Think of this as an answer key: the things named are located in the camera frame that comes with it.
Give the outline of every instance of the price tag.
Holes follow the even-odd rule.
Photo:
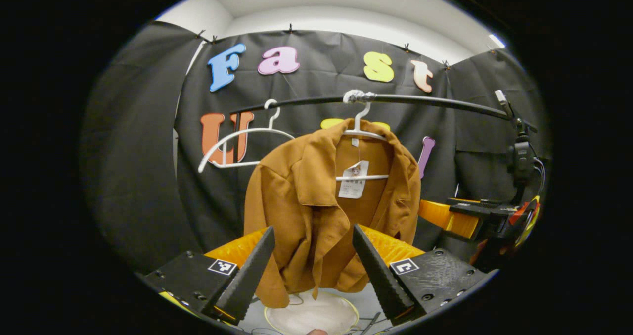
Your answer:
[[[360,161],[354,164],[350,168],[343,171],[343,177],[364,177],[367,175],[369,168],[369,161]],[[364,183],[366,180],[343,180],[341,182],[341,190],[339,190],[339,197],[345,197],[348,199],[358,199],[362,195],[364,190]]]

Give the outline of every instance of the jacket collar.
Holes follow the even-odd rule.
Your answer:
[[[325,130],[310,135],[303,152],[301,166],[296,180],[299,203],[305,206],[338,206],[336,201],[336,146],[343,132],[354,128],[354,119],[349,118]],[[416,163],[409,151],[400,144],[396,135],[385,128],[365,120],[360,121],[360,129],[379,134],[387,139],[394,149],[394,158],[389,171],[387,185],[394,186],[393,193],[398,200],[410,200],[409,176],[407,167]],[[314,178],[319,173],[326,178]]]

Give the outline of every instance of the ceiling light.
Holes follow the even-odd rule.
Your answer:
[[[497,44],[497,46],[499,46],[499,48],[505,48],[506,45],[503,44],[499,38],[497,38],[497,36],[495,35],[489,35],[488,38],[490,38],[491,40],[493,40],[493,42],[495,42]]]

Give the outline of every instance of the mustard jacket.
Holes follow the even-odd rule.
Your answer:
[[[343,135],[346,119],[282,144],[256,166],[246,190],[244,233],[275,229],[275,250],[255,292],[263,305],[283,308],[289,294],[314,288],[360,292],[368,276],[352,246],[361,224],[413,242],[420,204],[420,172],[411,153],[388,130],[361,120],[361,130],[386,137]],[[354,147],[352,138],[360,144]],[[369,161],[359,199],[339,198],[343,171]]]

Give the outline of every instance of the white ceiling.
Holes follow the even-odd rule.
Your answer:
[[[294,6],[343,6],[384,13],[427,27],[474,52],[492,46],[490,32],[443,0],[217,0],[234,17]]]

